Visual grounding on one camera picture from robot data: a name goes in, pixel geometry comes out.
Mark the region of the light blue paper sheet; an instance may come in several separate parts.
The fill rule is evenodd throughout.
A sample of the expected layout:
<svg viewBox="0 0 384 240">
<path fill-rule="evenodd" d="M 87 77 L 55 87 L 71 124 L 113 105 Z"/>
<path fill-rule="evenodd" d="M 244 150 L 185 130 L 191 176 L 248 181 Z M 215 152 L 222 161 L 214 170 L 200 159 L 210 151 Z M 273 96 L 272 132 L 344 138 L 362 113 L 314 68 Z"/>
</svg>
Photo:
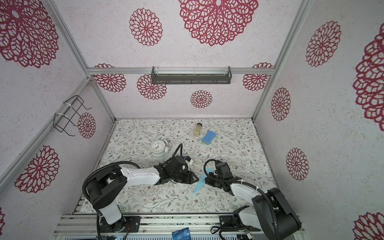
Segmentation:
<svg viewBox="0 0 384 240">
<path fill-rule="evenodd" d="M 207 178 L 207 175 L 205 173 L 203 173 L 202 176 L 200 177 L 197 185 L 196 185 L 194 192 L 193 192 L 194 195 L 196 195 L 198 193 L 198 191 L 201 190 L 206 185 L 206 178 Z"/>
</svg>

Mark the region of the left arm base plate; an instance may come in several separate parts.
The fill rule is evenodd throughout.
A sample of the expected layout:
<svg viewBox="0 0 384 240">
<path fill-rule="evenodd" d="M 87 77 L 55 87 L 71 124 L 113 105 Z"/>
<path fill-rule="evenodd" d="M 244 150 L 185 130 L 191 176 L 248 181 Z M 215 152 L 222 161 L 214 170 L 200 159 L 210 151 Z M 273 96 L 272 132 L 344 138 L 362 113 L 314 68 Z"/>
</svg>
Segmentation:
<svg viewBox="0 0 384 240">
<path fill-rule="evenodd" d="M 100 233 L 137 233 L 139 231 L 141 217 L 123 216 L 114 224 L 108 224 L 105 217 L 102 217 L 97 225 Z"/>
</svg>

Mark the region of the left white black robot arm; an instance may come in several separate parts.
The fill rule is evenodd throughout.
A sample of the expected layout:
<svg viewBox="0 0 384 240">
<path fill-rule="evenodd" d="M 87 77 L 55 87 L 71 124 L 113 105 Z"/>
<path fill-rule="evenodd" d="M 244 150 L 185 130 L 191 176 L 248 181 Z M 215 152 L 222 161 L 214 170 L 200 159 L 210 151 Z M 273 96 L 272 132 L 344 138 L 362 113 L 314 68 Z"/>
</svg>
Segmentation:
<svg viewBox="0 0 384 240">
<path fill-rule="evenodd" d="M 130 161 L 114 162 L 91 173 L 83 182 L 82 192 L 98 216 L 111 226 L 123 218 L 116 198 L 125 186 L 155 186 L 169 181 L 192 185 L 198 182 L 199 178 L 189 170 L 189 160 L 175 156 L 145 169 L 137 168 L 138 165 Z M 125 168 L 125 165 L 136 168 Z"/>
</svg>

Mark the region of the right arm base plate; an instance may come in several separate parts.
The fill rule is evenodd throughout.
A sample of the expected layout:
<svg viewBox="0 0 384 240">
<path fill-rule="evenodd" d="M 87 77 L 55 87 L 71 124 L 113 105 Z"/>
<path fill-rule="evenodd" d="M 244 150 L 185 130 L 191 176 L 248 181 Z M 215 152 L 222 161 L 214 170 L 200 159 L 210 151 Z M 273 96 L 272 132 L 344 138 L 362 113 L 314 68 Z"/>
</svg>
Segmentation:
<svg viewBox="0 0 384 240">
<path fill-rule="evenodd" d="M 223 228 L 237 229 L 237 228 L 249 228 L 250 231 L 260 232 L 261 229 L 254 228 L 249 225 L 244 225 L 238 215 L 222 215 L 219 217 L 220 225 Z"/>
</svg>

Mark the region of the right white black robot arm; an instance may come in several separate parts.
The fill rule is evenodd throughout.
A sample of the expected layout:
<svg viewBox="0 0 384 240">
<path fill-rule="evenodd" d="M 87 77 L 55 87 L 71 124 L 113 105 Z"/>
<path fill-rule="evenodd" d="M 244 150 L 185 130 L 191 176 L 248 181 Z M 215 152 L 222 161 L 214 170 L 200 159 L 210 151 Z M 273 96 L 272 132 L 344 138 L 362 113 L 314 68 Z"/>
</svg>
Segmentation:
<svg viewBox="0 0 384 240">
<path fill-rule="evenodd" d="M 211 187 L 241 198 L 252 204 L 233 212 L 232 223 L 221 225 L 212 231 L 223 240 L 224 232 L 261 231 L 269 240 L 284 240 L 302 228 L 299 217 L 288 203 L 284 194 L 277 188 L 262 190 L 260 187 L 233 176 L 225 162 L 209 159 L 204 163 L 205 182 Z"/>
</svg>

